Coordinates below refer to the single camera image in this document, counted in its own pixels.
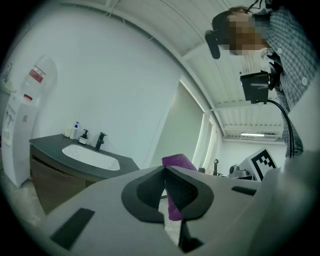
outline soap bottle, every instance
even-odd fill
[[[87,143],[87,139],[88,139],[88,135],[87,132],[89,132],[88,130],[84,129],[85,133],[80,137],[79,142],[83,145],[86,145]]]
[[[76,138],[76,136],[77,136],[78,124],[79,124],[79,122],[76,122],[76,125],[71,130],[71,134],[70,134],[70,139],[71,140],[74,140]]]

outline ceiling light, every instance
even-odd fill
[[[250,136],[250,137],[263,137],[264,134],[256,134],[256,133],[241,133],[241,136]]]

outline sticker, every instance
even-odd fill
[[[254,158],[251,159],[251,161],[261,181],[264,179],[267,171],[276,168],[276,165],[274,164],[266,150],[263,150],[262,152],[257,154]]]
[[[31,69],[29,75],[31,77],[33,77],[35,80],[37,80],[40,84],[41,84],[42,80],[44,79],[44,77],[41,76],[40,72],[38,73],[34,69]]]
[[[31,98],[29,95],[25,94],[24,97],[25,97],[27,100],[32,101],[32,98]]]

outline floor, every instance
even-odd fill
[[[6,176],[0,154],[0,186],[10,206],[22,222],[37,227],[46,217],[31,180],[17,188]]]
[[[0,153],[0,188],[6,195],[15,214],[30,227],[36,228],[46,217],[43,211],[35,187],[31,180],[27,180],[17,188],[6,176],[3,169]],[[159,212],[164,215],[164,229],[175,245],[178,245],[181,221],[171,221],[168,215],[168,200],[162,199],[159,204]]]

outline white device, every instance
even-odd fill
[[[17,93],[9,97],[2,125],[1,153],[4,173],[17,186],[30,176],[29,140],[42,92],[53,86],[56,64],[42,56],[27,74]]]

